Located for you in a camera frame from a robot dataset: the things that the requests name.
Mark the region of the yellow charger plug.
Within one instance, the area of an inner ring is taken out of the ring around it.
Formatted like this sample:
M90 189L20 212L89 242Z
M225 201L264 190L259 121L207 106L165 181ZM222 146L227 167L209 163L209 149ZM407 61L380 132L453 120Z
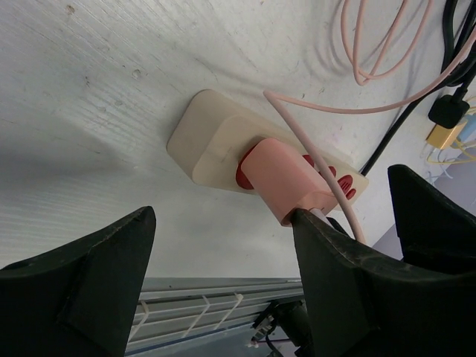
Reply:
M464 126L464 123L460 123L452 129L447 129L436 124L426 138L426 143L436 149L446 149L455 141Z

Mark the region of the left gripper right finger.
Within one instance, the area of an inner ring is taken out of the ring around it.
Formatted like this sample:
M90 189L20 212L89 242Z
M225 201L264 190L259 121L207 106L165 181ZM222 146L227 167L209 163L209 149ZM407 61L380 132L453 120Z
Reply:
M306 210L292 230L317 356L473 356L475 275L404 263Z

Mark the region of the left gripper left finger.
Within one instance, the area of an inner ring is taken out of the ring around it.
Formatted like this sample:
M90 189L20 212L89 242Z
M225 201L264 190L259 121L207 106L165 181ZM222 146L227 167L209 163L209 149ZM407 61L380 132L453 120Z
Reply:
M152 251L146 206L1 269L2 356L123 356Z

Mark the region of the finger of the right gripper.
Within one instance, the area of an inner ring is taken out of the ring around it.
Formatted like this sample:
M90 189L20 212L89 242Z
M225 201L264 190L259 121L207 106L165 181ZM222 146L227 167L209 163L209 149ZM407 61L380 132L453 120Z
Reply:
M405 260L475 259L473 214L403 164L388 167L387 176Z

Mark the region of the pink charger plug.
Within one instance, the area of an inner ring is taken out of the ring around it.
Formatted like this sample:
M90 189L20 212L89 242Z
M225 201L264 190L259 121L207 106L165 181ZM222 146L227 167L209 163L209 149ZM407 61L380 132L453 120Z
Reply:
M326 214L337 206L329 185L313 164L309 155L293 146L266 138L242 157L235 179L239 187L259 195L286 227L297 209L317 209Z

